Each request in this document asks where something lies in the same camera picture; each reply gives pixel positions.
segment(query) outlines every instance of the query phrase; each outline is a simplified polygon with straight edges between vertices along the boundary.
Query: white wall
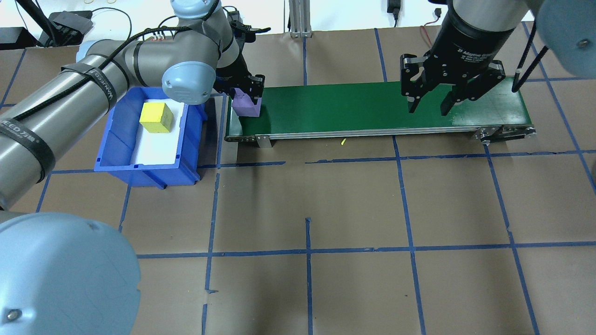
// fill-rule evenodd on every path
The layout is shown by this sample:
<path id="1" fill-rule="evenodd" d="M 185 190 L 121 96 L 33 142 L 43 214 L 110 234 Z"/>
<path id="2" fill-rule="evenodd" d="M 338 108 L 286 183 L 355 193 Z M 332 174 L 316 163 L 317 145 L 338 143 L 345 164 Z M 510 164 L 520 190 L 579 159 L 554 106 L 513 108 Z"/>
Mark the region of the white wall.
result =
<path id="1" fill-rule="evenodd" d="M 132 33 L 156 27 L 159 22 L 173 15 L 168 0 L 38 0 L 44 13 L 93 10 L 98 7 L 116 7 L 126 11 L 132 19 Z M 288 0 L 222 0 L 224 5 L 238 7 L 246 24 L 253 27 L 271 27 L 270 33 L 286 31 Z M 311 26 L 313 30 L 352 30 L 393 27 L 391 14 L 386 13 L 387 0 L 311 0 Z M 437 5 L 425 0 L 403 0 L 398 21 L 399 27 L 419 26 L 433 21 Z M 41 28 L 21 9 L 21 13 L 33 36 L 41 34 Z M 525 20 L 532 20 L 528 13 Z M 128 20 L 117 11 L 99 11 L 93 17 L 94 27 L 85 40 L 124 39 L 128 34 Z M 14 0 L 0 0 L 0 27 L 20 27 Z"/>

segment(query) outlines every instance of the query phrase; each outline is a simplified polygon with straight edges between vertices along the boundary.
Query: black box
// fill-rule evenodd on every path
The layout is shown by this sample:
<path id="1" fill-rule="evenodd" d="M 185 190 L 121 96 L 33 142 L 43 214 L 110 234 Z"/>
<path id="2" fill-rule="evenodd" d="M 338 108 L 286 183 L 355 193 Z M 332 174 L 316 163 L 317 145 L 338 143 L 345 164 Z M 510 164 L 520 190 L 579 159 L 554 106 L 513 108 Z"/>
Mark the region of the black box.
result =
<path id="1" fill-rule="evenodd" d="M 25 49 L 37 40 L 23 27 L 0 28 L 0 50 Z"/>

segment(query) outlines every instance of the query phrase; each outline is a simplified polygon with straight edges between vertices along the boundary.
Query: velcro strap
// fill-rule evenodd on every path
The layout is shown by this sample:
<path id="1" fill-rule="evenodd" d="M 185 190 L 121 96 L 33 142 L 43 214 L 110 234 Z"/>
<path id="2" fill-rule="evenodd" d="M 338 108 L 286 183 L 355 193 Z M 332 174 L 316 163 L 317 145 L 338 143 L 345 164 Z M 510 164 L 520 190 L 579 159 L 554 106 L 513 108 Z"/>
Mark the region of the velcro strap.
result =
<path id="1" fill-rule="evenodd" d="M 38 183 L 43 181 L 46 175 L 53 170 L 56 165 L 54 152 L 41 137 L 24 124 L 15 119 L 0 119 L 0 134 L 4 134 L 24 146 L 37 159 L 41 165 Z"/>
<path id="2" fill-rule="evenodd" d="M 117 103 L 116 90 L 100 69 L 85 63 L 74 63 L 63 66 L 62 72 L 76 72 L 91 78 L 104 91 L 110 105 L 108 110 Z"/>

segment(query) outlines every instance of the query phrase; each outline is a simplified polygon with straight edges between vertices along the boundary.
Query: blue tape line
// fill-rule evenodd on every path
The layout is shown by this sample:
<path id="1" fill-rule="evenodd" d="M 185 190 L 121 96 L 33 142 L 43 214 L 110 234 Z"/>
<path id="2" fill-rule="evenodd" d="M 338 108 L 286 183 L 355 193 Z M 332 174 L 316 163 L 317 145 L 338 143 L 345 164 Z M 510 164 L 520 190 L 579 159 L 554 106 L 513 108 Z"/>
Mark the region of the blue tape line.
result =
<path id="1" fill-rule="evenodd" d="M 213 260 L 213 241 L 215 239 L 215 220 L 218 211 L 219 173 L 215 177 L 215 188 L 213 190 L 213 209 L 211 211 L 211 230 L 209 232 L 209 256 L 207 257 L 207 269 L 205 273 L 205 290 L 209 290 L 211 283 L 211 263 Z"/>
<path id="2" fill-rule="evenodd" d="M 4 103 L 6 102 L 6 98 L 8 98 L 8 93 L 10 92 L 10 89 L 13 87 L 14 79 L 17 77 L 18 70 L 20 69 L 21 64 L 23 63 L 23 58 L 25 58 L 26 51 L 27 51 L 27 49 L 23 49 L 23 53 L 21 54 L 21 58 L 19 58 L 19 60 L 18 60 L 17 67 L 14 69 L 13 76 L 11 77 L 10 81 L 8 82 L 8 87 L 6 88 L 6 92 L 4 92 L 2 101 L 0 101 L 0 105 L 2 105 L 2 106 L 4 106 Z"/>
<path id="3" fill-rule="evenodd" d="M 521 157 L 521 156 L 553 156 L 553 155 L 571 155 L 578 154 L 576 150 L 551 152 L 551 151 L 537 151 L 535 153 L 491 153 L 492 157 Z"/>
<path id="4" fill-rule="evenodd" d="M 406 198 L 406 188 L 403 184 L 403 170 L 402 162 L 399 155 L 398 142 L 393 136 L 393 149 L 395 150 L 395 157 L 398 163 L 398 177 L 399 177 L 399 189 L 402 194 L 403 214 L 406 220 L 406 230 L 408 232 L 408 247 L 410 251 L 410 261 L 412 263 L 412 276 L 414 279 L 414 291 L 416 293 L 416 304 L 418 305 L 418 319 L 420 320 L 420 330 L 422 335 L 426 335 L 426 326 L 424 323 L 424 312 L 422 309 L 422 297 L 420 295 L 420 283 L 418 281 L 418 267 L 416 266 L 416 249 L 414 247 L 414 237 L 412 236 L 412 226 L 410 224 L 409 210 L 408 210 L 408 199 Z"/>
<path id="5" fill-rule="evenodd" d="M 374 157 L 374 158 L 346 158 L 346 159 L 321 159 L 316 162 L 306 162 L 305 164 L 328 164 L 328 163 L 354 163 L 354 162 L 386 162 L 395 160 L 395 157 Z"/>
<path id="6" fill-rule="evenodd" d="M 383 48 L 381 47 L 381 39 L 378 37 L 378 29 L 374 29 L 374 36 L 377 39 L 378 56 L 381 59 L 381 70 L 383 71 L 383 82 L 387 82 L 387 72 L 385 71 L 385 59 L 383 58 Z"/>
<path id="7" fill-rule="evenodd" d="M 144 255 L 137 255 L 138 259 L 162 259 L 162 258 L 204 258 L 209 257 L 208 252 L 192 252 L 192 253 L 150 253 Z"/>
<path id="8" fill-rule="evenodd" d="M 52 172 L 50 172 L 48 174 L 48 176 L 45 178 L 44 189 L 41 191 L 41 195 L 39 196 L 39 202 L 38 202 L 37 208 L 35 209 L 35 213 L 39 213 L 39 211 L 41 210 L 41 206 L 44 203 L 45 192 L 48 190 L 49 179 L 51 177 L 52 177 Z"/>
<path id="9" fill-rule="evenodd" d="M 67 175 L 70 173 L 96 173 L 96 171 L 93 171 L 91 169 L 84 169 L 84 170 L 57 170 L 57 171 L 53 171 L 52 172 L 55 175 Z"/>
<path id="10" fill-rule="evenodd" d="M 218 160 L 217 160 L 217 168 L 220 169 L 222 165 L 222 144 L 224 143 L 224 120 L 225 120 L 225 106 L 228 102 L 228 97 L 222 98 L 222 111 L 221 116 L 219 119 L 219 139 L 218 139 Z"/>
<path id="11" fill-rule="evenodd" d="M 544 83 L 546 81 L 552 81 L 552 82 L 573 82 L 573 81 L 577 81 L 577 80 L 590 80 L 590 78 L 580 78 L 580 77 L 567 77 L 567 78 L 536 78 L 536 79 L 528 79 L 526 80 L 527 83 Z"/>
<path id="12" fill-rule="evenodd" d="M 471 244 L 467 246 L 421 246 L 416 251 L 447 251 L 447 250 L 487 250 L 487 249 L 509 249 L 510 244 Z"/>
<path id="13" fill-rule="evenodd" d="M 526 31 L 526 36 L 529 37 L 530 36 L 530 32 L 528 31 L 527 24 L 525 22 L 523 22 L 522 24 L 523 24 L 524 30 Z M 535 55 L 538 55 L 538 51 L 536 50 L 536 46 L 534 45 L 534 43 L 532 43 L 532 51 L 534 51 L 534 54 Z M 569 124 L 569 121 L 567 120 L 567 117 L 565 116 L 565 112 L 563 111 L 563 107 L 561 106 L 561 102 L 559 102 L 559 99 L 557 98 L 557 94 L 555 93 L 555 90 L 554 90 L 554 88 L 552 87 L 552 84 L 551 84 L 551 79 L 548 77 L 547 71 L 544 68 L 544 65 L 542 64 L 542 61 L 540 61 L 539 65 L 540 65 L 540 70 L 542 71 L 542 75 L 544 75 L 544 78 L 546 79 L 548 90 L 550 91 L 550 93 L 552 95 L 552 98 L 555 101 L 555 105 L 557 106 L 557 110 L 559 111 L 559 114 L 561 115 L 561 118 L 563 119 L 563 123 L 565 124 L 565 128 L 567 128 L 567 132 L 569 133 L 569 137 L 571 137 L 571 140 L 573 142 L 573 145 L 575 146 L 575 149 L 578 151 L 579 160 L 582 162 L 583 169 L 586 172 L 586 176 L 588 177 L 588 181 L 590 183 L 590 186 L 592 187 L 592 191 L 594 192 L 594 195 L 596 195 L 596 182 L 592 178 L 592 173 L 590 172 L 590 168 L 588 166 L 588 162 L 586 162 L 586 159 L 584 158 L 583 154 L 581 153 L 581 149 L 579 147 L 579 143 L 577 141 L 577 138 L 575 137 L 575 134 L 573 134 L 573 131 L 571 129 L 571 125 Z"/>
<path id="14" fill-rule="evenodd" d="M 596 241 L 517 243 L 518 248 L 594 247 Z"/>
<path id="15" fill-rule="evenodd" d="M 118 225 L 118 232 L 122 232 L 122 223 L 126 217 L 126 210 L 128 209 L 128 199 L 131 197 L 131 186 L 126 188 L 126 195 L 124 196 L 124 204 L 122 205 L 122 214 L 120 215 L 120 224 Z"/>
<path id="16" fill-rule="evenodd" d="M 284 161 L 280 162 L 260 162 L 260 163 L 231 163 L 231 164 L 221 164 L 222 168 L 244 168 L 249 166 L 276 166 L 276 165 L 284 165 Z"/>
<path id="17" fill-rule="evenodd" d="M 418 246 L 417 252 L 425 251 L 450 251 L 450 250 L 489 250 L 489 249 L 510 249 L 516 248 L 552 248 L 552 247 L 596 247 L 596 241 L 570 241 L 570 242 L 535 242 L 516 244 L 471 244 L 462 246 Z M 288 249 L 288 250 L 264 250 L 254 252 L 197 252 L 197 253 L 159 253 L 137 255 L 139 259 L 160 259 L 160 258 L 208 258 L 211 257 L 256 257 L 256 256 L 279 256 L 279 255 L 305 255 L 325 253 L 372 253 L 372 252 L 409 252 L 410 247 L 367 247 L 367 248 L 337 248 L 337 249 Z"/>
<path id="18" fill-rule="evenodd" d="M 308 84 L 308 74 L 306 73 L 306 38 L 302 38 L 302 66 L 304 68 L 303 84 Z"/>
<path id="19" fill-rule="evenodd" d="M 495 166 L 492 162 L 491 153 L 487 146 L 485 146 L 485 153 L 486 153 L 486 160 L 488 161 L 488 165 L 491 170 L 492 181 L 495 184 L 496 196 L 499 200 L 499 205 L 501 207 L 501 214 L 503 215 L 503 221 L 505 222 L 505 229 L 507 230 L 507 235 L 509 236 L 509 243 L 511 245 L 511 250 L 513 251 L 513 258 L 516 263 L 517 274 L 519 275 L 519 278 L 520 278 L 521 290 L 523 291 L 523 296 L 526 300 L 526 306 L 527 306 L 528 313 L 530 315 L 530 321 L 532 322 L 532 328 L 534 329 L 535 335 L 540 335 L 540 331 L 538 329 L 538 323 L 536 322 L 536 317 L 534 315 L 534 308 L 532 307 L 532 302 L 530 301 L 530 294 L 528 293 L 528 290 L 527 290 L 526 278 L 523 274 L 522 264 L 520 262 L 519 255 L 517 253 L 516 242 L 515 242 L 515 239 L 513 238 L 513 233 L 511 232 L 511 229 L 510 229 L 509 216 L 507 215 L 507 210 L 505 208 L 505 201 L 503 201 L 501 187 L 499 186 L 499 181 L 498 181 L 498 178 L 496 177 Z"/>
<path id="20" fill-rule="evenodd" d="M 201 317 L 201 335 L 205 335 L 207 329 L 207 304 L 203 304 L 203 315 Z"/>
<path id="21" fill-rule="evenodd" d="M 403 156 L 400 160 L 411 160 L 411 159 L 453 159 L 453 158 L 481 158 L 486 157 L 486 154 L 453 154 L 453 155 L 438 155 L 438 156 Z"/>
<path id="22" fill-rule="evenodd" d="M 311 256 L 311 219 L 306 218 L 306 300 L 308 305 L 308 335 L 313 335 Z"/>

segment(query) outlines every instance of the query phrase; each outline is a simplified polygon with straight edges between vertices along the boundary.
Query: red wire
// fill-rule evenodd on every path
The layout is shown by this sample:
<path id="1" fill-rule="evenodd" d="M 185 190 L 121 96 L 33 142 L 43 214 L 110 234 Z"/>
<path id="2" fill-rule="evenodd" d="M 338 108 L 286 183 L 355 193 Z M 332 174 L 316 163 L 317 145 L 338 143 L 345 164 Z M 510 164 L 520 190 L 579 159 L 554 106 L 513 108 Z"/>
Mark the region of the red wire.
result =
<path id="1" fill-rule="evenodd" d="M 439 19 L 440 18 L 438 17 L 435 21 L 427 22 L 423 26 L 420 26 L 420 29 L 422 29 L 422 31 L 426 35 L 426 38 L 429 40 L 429 47 L 433 46 L 433 41 L 430 40 L 429 33 L 426 31 L 426 26 L 428 26 L 429 24 L 437 23 Z"/>

